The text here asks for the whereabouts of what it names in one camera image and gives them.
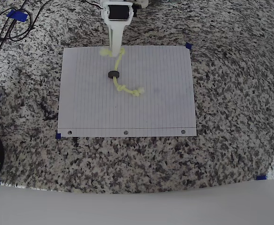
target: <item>wire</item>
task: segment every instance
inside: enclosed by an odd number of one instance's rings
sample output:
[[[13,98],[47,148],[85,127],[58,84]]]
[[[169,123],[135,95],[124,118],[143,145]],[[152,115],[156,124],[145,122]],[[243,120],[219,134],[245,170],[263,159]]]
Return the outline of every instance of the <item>wire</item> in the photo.
[[[28,26],[28,28],[27,28],[23,33],[11,37],[11,31],[13,30],[13,28],[15,27],[15,25],[16,25],[16,23],[17,23],[17,20],[13,19],[12,23],[10,24],[10,26],[9,26],[9,28],[8,28],[8,30],[7,30],[7,32],[6,32],[6,34],[5,34],[5,36],[3,36],[3,33],[4,33],[4,31],[5,31],[6,27],[7,27],[8,21],[11,20],[11,18],[8,17],[7,20],[6,20],[6,22],[5,22],[5,24],[4,24],[4,26],[3,26],[3,28],[1,29],[1,32],[0,32],[0,50],[1,50],[2,46],[4,45],[4,43],[5,43],[7,40],[11,40],[11,41],[13,41],[13,42],[17,42],[17,41],[21,41],[21,40],[25,39],[25,38],[29,35],[30,31],[31,31],[32,29],[34,29],[34,25],[35,25],[35,23],[36,23],[36,21],[37,21],[39,15],[40,15],[41,11],[42,11],[42,10],[44,9],[44,7],[45,7],[48,3],[50,3],[51,1],[53,1],[53,0],[48,0],[46,3],[44,3],[44,4],[42,5],[42,7],[41,7],[40,10],[38,11],[37,16],[36,16],[36,18],[35,18],[34,21],[33,21],[33,19],[32,19],[31,13],[30,13],[29,11],[27,11],[26,9],[24,9],[24,6],[25,6],[25,4],[28,2],[28,0],[25,0],[25,1],[23,2],[23,4],[21,5],[20,9],[15,9],[15,8],[11,7],[11,8],[8,8],[7,10],[4,10],[3,12],[1,12],[1,13],[0,13],[0,16],[3,15],[4,13],[6,13],[6,12],[9,11],[9,10],[14,10],[14,12],[10,15],[10,17],[11,17],[13,14],[15,14],[16,12],[23,12],[23,13],[26,13],[26,14],[29,16],[29,26]],[[83,3],[88,3],[88,4],[93,5],[93,6],[96,6],[96,7],[100,8],[100,9],[103,9],[103,8],[102,8],[99,4],[97,4],[97,3],[89,2],[89,1],[86,1],[86,0],[82,0],[82,2],[83,2]]]
[[[97,3],[94,3],[94,2],[89,2],[89,1],[85,1],[85,2],[87,2],[90,5],[96,6],[97,8],[104,9],[102,6],[100,6],[100,4],[97,4]]]

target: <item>speckled granite surface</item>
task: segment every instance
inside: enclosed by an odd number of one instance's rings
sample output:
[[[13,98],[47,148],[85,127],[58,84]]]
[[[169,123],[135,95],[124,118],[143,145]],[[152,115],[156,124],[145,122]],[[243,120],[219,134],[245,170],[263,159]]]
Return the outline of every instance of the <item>speckled granite surface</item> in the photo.
[[[20,0],[0,0],[0,11]],[[41,2],[26,7],[36,15]],[[274,0],[151,5],[126,45],[193,44],[197,137],[55,140],[64,47],[107,45],[99,10],[54,0],[0,52],[4,185],[96,193],[184,190],[274,178]]]

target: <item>yellow rope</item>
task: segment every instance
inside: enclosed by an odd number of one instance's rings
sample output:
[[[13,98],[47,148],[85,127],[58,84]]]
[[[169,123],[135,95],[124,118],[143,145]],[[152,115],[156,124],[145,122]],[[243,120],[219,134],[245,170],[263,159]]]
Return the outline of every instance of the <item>yellow rope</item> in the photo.
[[[112,57],[112,52],[109,49],[106,49],[106,48],[102,48],[99,53],[102,56],[108,55],[108,56]],[[122,60],[122,56],[124,55],[124,53],[125,53],[124,48],[121,48],[119,56],[118,56],[118,59],[117,59],[117,61],[115,63],[115,67],[114,67],[115,71],[117,71],[118,65],[119,65],[120,61]],[[135,97],[139,97],[140,94],[143,94],[145,92],[144,88],[138,88],[137,90],[129,90],[129,89],[127,89],[126,85],[120,85],[117,82],[117,78],[115,76],[113,77],[113,83],[114,83],[117,91],[122,91],[123,90],[123,91],[125,91],[125,92],[127,92],[127,93],[129,93],[129,94],[131,94],[131,95],[133,95]]]

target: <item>white surface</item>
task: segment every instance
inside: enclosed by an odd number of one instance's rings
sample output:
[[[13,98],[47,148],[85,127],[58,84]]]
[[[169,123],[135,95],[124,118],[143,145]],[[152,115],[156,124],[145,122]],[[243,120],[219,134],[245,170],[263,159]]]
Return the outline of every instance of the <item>white surface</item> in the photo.
[[[108,72],[117,58],[100,56],[100,49],[64,49],[58,119],[62,137],[196,135],[189,49],[125,46],[118,83],[130,90],[144,87],[140,97],[116,90]]]
[[[159,194],[0,187],[0,225],[274,225],[274,180]]]

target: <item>lined paper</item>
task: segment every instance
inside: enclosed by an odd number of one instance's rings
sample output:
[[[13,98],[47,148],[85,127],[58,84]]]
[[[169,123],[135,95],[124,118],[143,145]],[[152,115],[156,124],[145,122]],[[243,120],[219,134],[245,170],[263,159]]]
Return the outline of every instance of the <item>lined paper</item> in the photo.
[[[102,47],[65,48],[58,133],[62,137],[195,136],[196,116],[189,49],[183,46],[124,46],[118,92],[108,72],[117,57]]]

